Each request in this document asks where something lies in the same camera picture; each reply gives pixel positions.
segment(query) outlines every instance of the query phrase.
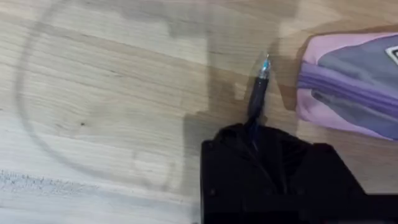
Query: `pink pencil case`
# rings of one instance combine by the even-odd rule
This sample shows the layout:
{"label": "pink pencil case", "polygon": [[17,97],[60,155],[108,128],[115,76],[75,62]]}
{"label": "pink pencil case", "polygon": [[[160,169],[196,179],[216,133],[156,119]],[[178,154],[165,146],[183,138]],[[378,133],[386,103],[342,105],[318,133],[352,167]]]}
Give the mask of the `pink pencil case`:
{"label": "pink pencil case", "polygon": [[398,139],[398,33],[311,39],[297,83],[299,118]]}

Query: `pen barrel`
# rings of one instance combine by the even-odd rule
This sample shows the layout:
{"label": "pen barrel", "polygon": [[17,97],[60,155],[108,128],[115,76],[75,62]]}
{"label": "pen barrel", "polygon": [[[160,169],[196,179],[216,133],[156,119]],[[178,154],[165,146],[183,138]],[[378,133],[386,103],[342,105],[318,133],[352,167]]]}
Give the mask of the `pen barrel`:
{"label": "pen barrel", "polygon": [[253,90],[250,96],[250,102],[248,106],[248,118],[249,119],[257,119],[264,108],[264,101],[266,96],[266,90],[268,87],[268,78],[260,78],[257,77]]}

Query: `light wood surface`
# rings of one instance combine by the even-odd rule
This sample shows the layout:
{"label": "light wood surface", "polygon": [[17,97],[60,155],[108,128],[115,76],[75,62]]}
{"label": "light wood surface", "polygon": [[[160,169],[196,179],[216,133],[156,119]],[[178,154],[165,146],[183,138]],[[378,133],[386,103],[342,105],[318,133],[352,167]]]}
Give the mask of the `light wood surface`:
{"label": "light wood surface", "polygon": [[274,61],[267,125],[328,142],[368,192],[398,143],[298,121],[314,34],[398,30],[396,0],[0,0],[1,223],[200,221],[200,143],[244,121]]}

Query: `purple zipper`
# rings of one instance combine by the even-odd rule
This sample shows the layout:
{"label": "purple zipper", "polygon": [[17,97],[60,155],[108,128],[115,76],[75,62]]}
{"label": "purple zipper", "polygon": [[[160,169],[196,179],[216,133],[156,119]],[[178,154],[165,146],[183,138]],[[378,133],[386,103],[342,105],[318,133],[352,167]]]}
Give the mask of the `purple zipper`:
{"label": "purple zipper", "polygon": [[351,100],[376,111],[398,117],[398,99],[318,74],[301,72],[298,76],[298,88],[318,90],[322,93]]}

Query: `pen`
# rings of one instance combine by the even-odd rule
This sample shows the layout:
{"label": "pen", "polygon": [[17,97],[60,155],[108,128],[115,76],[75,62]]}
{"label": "pen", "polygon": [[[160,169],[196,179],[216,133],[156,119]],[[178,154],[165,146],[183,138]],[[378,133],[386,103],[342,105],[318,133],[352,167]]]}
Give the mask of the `pen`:
{"label": "pen", "polygon": [[256,122],[258,117],[260,117],[262,113],[270,73],[271,62],[269,60],[269,56],[267,55],[267,58],[262,64],[258,76],[254,81],[253,90],[251,92],[250,102],[248,106],[248,119],[250,121]]}

